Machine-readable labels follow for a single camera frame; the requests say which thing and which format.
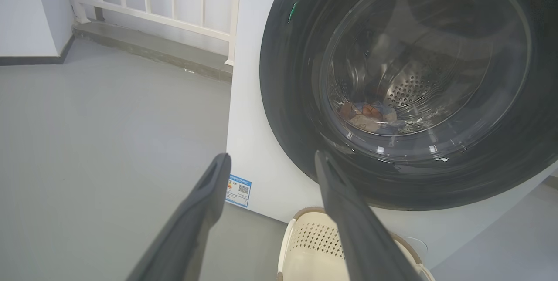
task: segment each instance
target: blue and white sticker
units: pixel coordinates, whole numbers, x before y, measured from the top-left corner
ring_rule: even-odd
[[[248,207],[251,189],[252,183],[249,180],[241,179],[231,174],[229,177],[229,186],[227,187],[225,201],[242,207]]]

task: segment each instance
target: washing machine door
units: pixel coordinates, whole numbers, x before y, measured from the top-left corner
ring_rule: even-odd
[[[558,154],[558,0],[275,0],[265,113],[316,179],[332,153],[367,201],[435,210],[499,194]]]

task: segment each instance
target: white metal railing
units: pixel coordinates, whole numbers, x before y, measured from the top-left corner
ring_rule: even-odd
[[[217,38],[229,43],[229,55],[226,64],[233,65],[235,59],[235,41],[237,35],[237,20],[238,20],[238,6],[239,0],[231,1],[231,29],[228,33],[204,27],[205,24],[205,0],[201,0],[201,24],[195,25],[177,19],[176,15],[176,0],[171,0],[171,16],[164,17],[162,15],[151,13],[150,0],[145,1],[145,11],[132,9],[126,5],[126,0],[120,0],[120,4],[109,3],[104,0],[70,0],[74,8],[75,15],[80,23],[87,23],[89,20],[85,14],[83,5],[91,5],[93,7],[100,7],[102,9],[124,13],[133,17],[140,17],[142,19],[162,23],[172,27],[193,31],[194,33],[206,35],[209,37]]]

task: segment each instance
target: beige laundry basket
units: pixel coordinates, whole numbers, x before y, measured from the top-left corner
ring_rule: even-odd
[[[434,281],[417,253],[392,234],[395,243],[425,281]],[[277,267],[277,281],[349,281],[337,225],[323,208],[309,207],[289,222]]]

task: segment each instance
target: washing machine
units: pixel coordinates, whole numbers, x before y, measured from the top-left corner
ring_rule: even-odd
[[[227,152],[249,210],[332,154],[434,267],[558,168],[558,0],[240,0]]]

